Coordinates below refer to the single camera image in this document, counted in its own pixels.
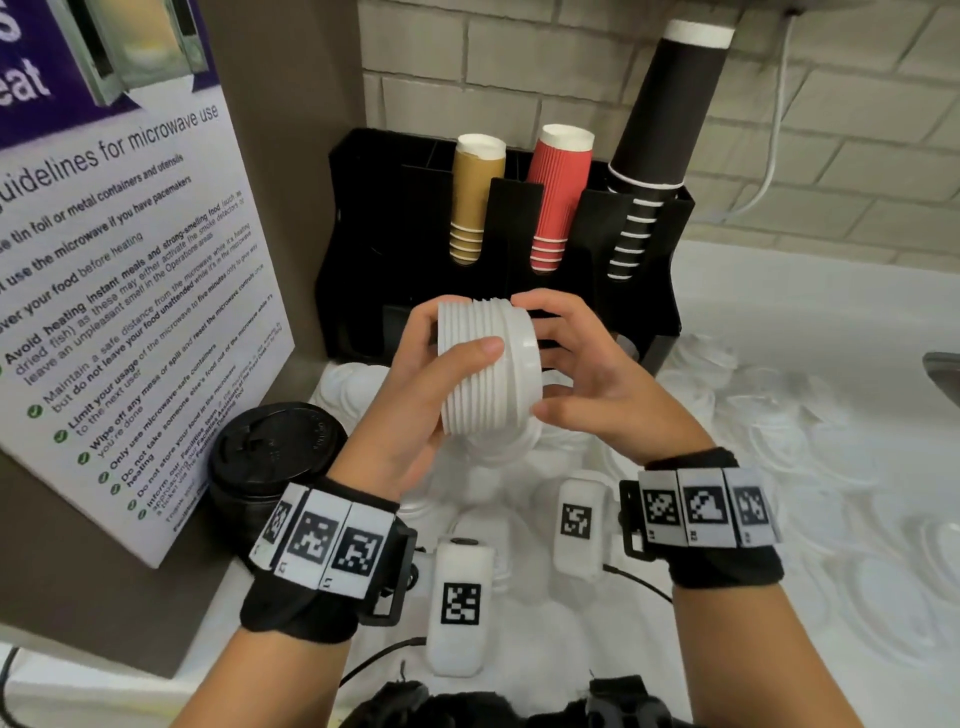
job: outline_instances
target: red paper cup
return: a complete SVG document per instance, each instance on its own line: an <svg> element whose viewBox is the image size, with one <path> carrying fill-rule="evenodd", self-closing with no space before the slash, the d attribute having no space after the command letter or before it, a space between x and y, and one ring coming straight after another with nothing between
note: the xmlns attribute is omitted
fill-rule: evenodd
<svg viewBox="0 0 960 728"><path fill-rule="evenodd" d="M540 139L530 163L528 182L543 185L543 202L534 244L537 247L560 246L560 257L570 226L587 188L590 162L593 160L593 133L566 124L547 124L540 130ZM535 260L544 257L531 251L530 263L536 271L556 270L558 262Z"/></svg>

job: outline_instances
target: black lid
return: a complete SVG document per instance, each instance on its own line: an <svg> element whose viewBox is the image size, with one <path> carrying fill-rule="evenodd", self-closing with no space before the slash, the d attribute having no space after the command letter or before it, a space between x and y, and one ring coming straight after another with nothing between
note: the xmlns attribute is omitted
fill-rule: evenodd
<svg viewBox="0 0 960 728"><path fill-rule="evenodd" d="M333 415L313 404L256 407L217 435L208 461L210 479L243 497L275 497L289 482L309 484L326 473L346 440Z"/></svg>

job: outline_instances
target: sink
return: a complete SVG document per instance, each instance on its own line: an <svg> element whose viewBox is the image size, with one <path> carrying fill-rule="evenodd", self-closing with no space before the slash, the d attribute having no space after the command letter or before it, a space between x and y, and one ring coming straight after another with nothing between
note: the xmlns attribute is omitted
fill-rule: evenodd
<svg viewBox="0 0 960 728"><path fill-rule="evenodd" d="M960 354L929 352L924 354L924 369L940 391L960 407Z"/></svg>

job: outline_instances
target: black cable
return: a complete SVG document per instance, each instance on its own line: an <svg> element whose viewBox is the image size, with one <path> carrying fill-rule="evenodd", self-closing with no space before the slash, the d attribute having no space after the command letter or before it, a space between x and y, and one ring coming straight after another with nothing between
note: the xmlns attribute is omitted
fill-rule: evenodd
<svg viewBox="0 0 960 728"><path fill-rule="evenodd" d="M651 592L653 592L654 594L660 595L661 597L663 597L664 599L666 599L668 602L670 602L671 604L673 604L673 599L670 597L669 594L667 594L666 592L662 592L662 591L659 590L657 587L655 587L653 584L651 584L649 581L644 581L644 580L641 579L639 576L634 576L633 574L629 573L628 571L624 571L623 569L618 569L617 567L612 567L610 564L604 564L604 565L603 565L603 570L604 570L604 571L608 571L609 573L615 573L615 574L617 574L618 576L624 576L624 577L630 579L631 581L635 581L637 584L641 584L642 586L646 587L647 589L649 589L649 590L650 590Z"/></svg>
<svg viewBox="0 0 960 728"><path fill-rule="evenodd" d="M356 677L358 673L363 672L365 669L367 669L370 665L372 665L373 663L375 663L375 662L376 662L377 660L379 660L381 657L386 657L386 656L389 655L391 652L396 652L397 650L401 649L402 647L423 647L425 644L426 644L426 638L425 638L425 637L413 637L413 638L411 638L411 639L409 639L409 640L404 640L403 642L393 643L393 644L391 644L389 647L384 647L384 648L381 649L379 652L377 652L375 655L373 655L372 657L364 660L364 661L363 661L362 663L360 663L357 667L355 667L355 668L352 669L350 672L348 672L346 675L344 675L344 679L340 681L340 687L342 688L344 685L347 684L347 682L349 682L349 681L352 680L354 677Z"/></svg>
<svg viewBox="0 0 960 728"><path fill-rule="evenodd" d="M4 661L3 667L0 668L0 720L10 728L28 728L28 726L11 716L10 711L7 709L7 682L10 680L10 670L11 667L13 667L13 660L16 659L19 651L19 647L11 647L10 652L7 653L7 659Z"/></svg>

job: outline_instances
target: cup organizer compartment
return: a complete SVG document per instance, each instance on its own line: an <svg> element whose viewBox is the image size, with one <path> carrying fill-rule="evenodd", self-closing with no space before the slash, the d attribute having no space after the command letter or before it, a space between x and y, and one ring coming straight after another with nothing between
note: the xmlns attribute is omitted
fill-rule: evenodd
<svg viewBox="0 0 960 728"><path fill-rule="evenodd" d="M583 298L655 374L681 331L670 263L694 207L686 188L664 203L633 276L610 279L633 195L610 192L607 163L595 160L564 259L539 274L530 252L543 188L522 181L533 153L510 149L504 178L492 181L480 257L462 266L449 253L455 149L451 140L355 129L330 153L337 215L314 290L327 355L389 365L413 306L544 287Z"/></svg>

